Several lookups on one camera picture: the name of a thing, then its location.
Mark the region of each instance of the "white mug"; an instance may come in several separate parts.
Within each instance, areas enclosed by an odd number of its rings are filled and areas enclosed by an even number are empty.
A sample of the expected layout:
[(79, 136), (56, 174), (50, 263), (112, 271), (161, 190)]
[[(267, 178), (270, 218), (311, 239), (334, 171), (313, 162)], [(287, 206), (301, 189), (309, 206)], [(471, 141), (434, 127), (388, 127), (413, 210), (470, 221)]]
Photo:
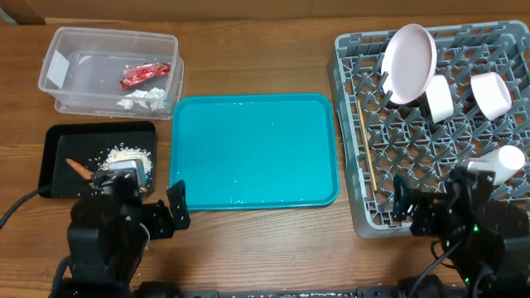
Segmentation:
[(512, 108), (508, 87), (497, 73), (490, 72), (472, 76), (471, 89), (480, 111), (489, 120), (496, 119)]

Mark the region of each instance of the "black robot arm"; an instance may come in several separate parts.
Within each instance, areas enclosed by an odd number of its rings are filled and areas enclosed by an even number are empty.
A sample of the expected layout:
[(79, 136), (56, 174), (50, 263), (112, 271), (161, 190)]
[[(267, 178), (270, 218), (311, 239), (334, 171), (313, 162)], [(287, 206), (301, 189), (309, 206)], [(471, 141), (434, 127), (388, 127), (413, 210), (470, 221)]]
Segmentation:
[[(78, 200), (68, 227), (70, 256), (60, 265), (50, 297), (129, 297), (129, 282), (148, 242), (171, 238), (188, 228), (186, 187), (179, 181), (167, 190), (169, 208), (159, 200), (142, 203), (135, 168), (97, 171), (90, 198)], [(71, 278), (62, 279), (66, 266)], [(175, 286), (143, 285), (138, 295), (177, 293)]]
[[(444, 257), (453, 263), (446, 266), (458, 271), (469, 297), (528, 297), (528, 215), (514, 205), (489, 199), (493, 181), (493, 172), (456, 167), (445, 181), (446, 193), (429, 193), (410, 188), (395, 175), (394, 219), (410, 218), (413, 236), (440, 239)], [(397, 296), (436, 297), (432, 292), (440, 284), (432, 277), (407, 279)]]

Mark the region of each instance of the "white plate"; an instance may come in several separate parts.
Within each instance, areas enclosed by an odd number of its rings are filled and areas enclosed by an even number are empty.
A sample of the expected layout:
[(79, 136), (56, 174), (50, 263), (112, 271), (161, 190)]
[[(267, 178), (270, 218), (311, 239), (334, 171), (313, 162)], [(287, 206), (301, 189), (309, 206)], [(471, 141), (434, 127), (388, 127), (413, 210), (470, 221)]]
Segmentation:
[(436, 56), (436, 44), (425, 28), (409, 24), (399, 29), (381, 64), (381, 71), (388, 72), (383, 90), (393, 91), (390, 101), (405, 104), (420, 97), (434, 75)]

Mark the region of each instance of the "gray dish rack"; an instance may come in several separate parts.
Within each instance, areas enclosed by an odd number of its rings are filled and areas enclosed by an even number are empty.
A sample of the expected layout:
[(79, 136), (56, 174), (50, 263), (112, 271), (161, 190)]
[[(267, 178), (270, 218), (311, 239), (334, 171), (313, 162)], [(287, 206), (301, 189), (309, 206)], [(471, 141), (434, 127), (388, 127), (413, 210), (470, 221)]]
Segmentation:
[[(389, 102), (381, 73), (383, 53), (395, 31), (344, 34), (335, 40), (328, 64), (333, 103), (344, 142), (345, 178), (355, 232), (364, 238), (409, 235), (410, 223), (392, 219), (393, 175), (416, 186), (444, 191), (443, 180), (457, 162), (503, 145), (530, 151), (530, 34), (519, 21), (427, 28), (438, 52), (436, 74), (450, 84), (454, 114), (428, 120), (424, 98), (402, 106)], [(488, 121), (476, 105), (470, 76), (495, 71), (507, 83), (512, 109)], [(364, 143), (357, 109), (367, 129)], [(371, 154), (373, 173), (369, 165)], [(372, 175), (377, 191), (372, 186)], [(497, 187), (504, 199), (530, 214), (530, 166)]]

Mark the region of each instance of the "blue plastic tray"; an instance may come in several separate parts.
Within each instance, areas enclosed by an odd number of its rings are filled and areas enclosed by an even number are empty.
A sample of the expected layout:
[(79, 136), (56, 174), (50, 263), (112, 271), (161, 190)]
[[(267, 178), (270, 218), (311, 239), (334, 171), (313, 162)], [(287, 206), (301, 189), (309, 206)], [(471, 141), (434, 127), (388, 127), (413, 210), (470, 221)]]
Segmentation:
[(337, 167), (321, 94), (189, 97), (175, 108), (170, 185), (185, 181), (189, 210), (328, 205)]

